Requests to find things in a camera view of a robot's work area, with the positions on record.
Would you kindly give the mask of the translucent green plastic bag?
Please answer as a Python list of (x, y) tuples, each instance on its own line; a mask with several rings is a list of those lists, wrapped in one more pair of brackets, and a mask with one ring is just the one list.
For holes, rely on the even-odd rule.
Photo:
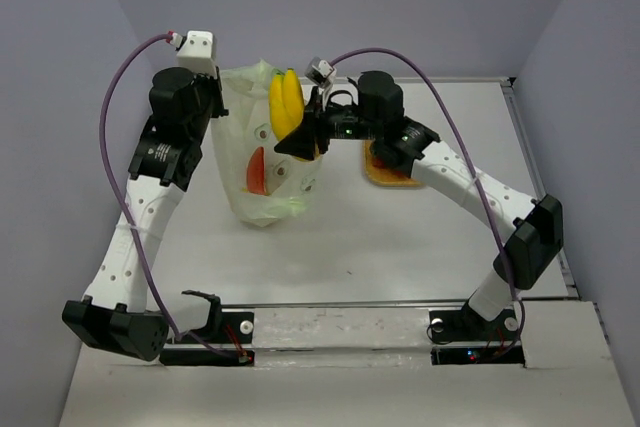
[(264, 60), (220, 72), (228, 114), (210, 122), (214, 155), (232, 212), (266, 227), (309, 207), (322, 158), (298, 159), (275, 151), (293, 130), (292, 111), (271, 106), (275, 77), (282, 72)]

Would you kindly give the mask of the yellow fake banana bunch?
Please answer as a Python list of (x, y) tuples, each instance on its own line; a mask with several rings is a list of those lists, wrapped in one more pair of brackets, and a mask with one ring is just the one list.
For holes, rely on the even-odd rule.
[(293, 69), (273, 77), (268, 102), (271, 127), (276, 139), (281, 141), (301, 124), (304, 115), (302, 87)]

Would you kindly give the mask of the red watermelon slice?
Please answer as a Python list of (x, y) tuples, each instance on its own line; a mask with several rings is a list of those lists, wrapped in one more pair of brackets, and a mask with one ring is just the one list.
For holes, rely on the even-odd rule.
[(267, 196), (268, 189), (265, 174), (265, 149), (260, 146), (249, 158), (246, 168), (246, 188), (254, 195)]

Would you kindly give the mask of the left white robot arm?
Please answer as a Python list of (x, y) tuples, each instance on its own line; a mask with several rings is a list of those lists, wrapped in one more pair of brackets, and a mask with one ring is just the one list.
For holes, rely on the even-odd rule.
[(96, 276), (62, 320), (87, 346), (144, 361), (156, 359), (179, 335), (162, 310), (150, 273), (169, 221), (202, 158), (209, 122), (227, 115), (221, 84), (210, 74), (171, 67), (156, 73), (151, 114), (128, 168), (124, 207)]

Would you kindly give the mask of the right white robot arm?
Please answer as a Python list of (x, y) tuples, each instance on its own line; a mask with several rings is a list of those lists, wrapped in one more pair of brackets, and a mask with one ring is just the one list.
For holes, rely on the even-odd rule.
[(312, 161), (333, 140), (368, 140), (383, 166), (420, 182), (485, 224), (497, 242), (492, 270), (458, 311), (441, 315), (431, 331), (438, 343), (486, 339), (514, 297), (531, 289), (564, 244), (563, 208), (511, 189), (469, 164), (440, 136), (405, 113), (393, 77), (369, 71), (354, 81), (347, 105), (331, 99), (322, 81), (304, 97), (297, 74), (277, 74), (268, 90), (276, 152)]

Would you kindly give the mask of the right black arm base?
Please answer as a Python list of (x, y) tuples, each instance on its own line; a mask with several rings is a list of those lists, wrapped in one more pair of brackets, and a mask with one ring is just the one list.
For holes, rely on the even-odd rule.
[(525, 363), (519, 339), (520, 323), (513, 308), (487, 322), (474, 311), (436, 309), (426, 327), (432, 364), (484, 365)]

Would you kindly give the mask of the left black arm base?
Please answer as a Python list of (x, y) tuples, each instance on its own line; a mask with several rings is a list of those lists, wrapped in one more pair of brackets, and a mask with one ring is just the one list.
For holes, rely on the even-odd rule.
[(195, 290), (182, 294), (209, 303), (206, 322), (199, 329), (189, 329), (180, 341), (170, 340), (160, 353), (159, 362), (175, 367), (253, 366), (254, 312), (226, 310), (214, 294)]

